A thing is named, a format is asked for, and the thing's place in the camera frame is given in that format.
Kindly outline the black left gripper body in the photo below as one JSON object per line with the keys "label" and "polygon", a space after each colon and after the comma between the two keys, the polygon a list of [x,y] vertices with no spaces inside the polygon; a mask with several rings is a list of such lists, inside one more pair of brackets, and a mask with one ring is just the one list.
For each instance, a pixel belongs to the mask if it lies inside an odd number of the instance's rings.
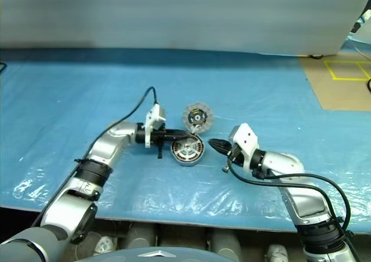
{"label": "black left gripper body", "polygon": [[154,130],[150,136],[150,142],[152,145],[158,147],[158,159],[162,159],[162,150],[166,141],[173,141],[174,135],[171,134],[170,130],[159,129]]}

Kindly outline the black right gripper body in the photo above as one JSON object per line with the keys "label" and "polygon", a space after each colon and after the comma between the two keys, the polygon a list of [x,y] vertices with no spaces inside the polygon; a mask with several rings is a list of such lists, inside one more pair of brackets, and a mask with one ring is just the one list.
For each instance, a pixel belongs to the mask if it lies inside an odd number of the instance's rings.
{"label": "black right gripper body", "polygon": [[231,163],[236,164],[237,166],[243,166],[244,164],[244,155],[242,153],[242,149],[238,144],[233,144],[231,146],[231,149],[228,152],[228,160],[231,161]]}

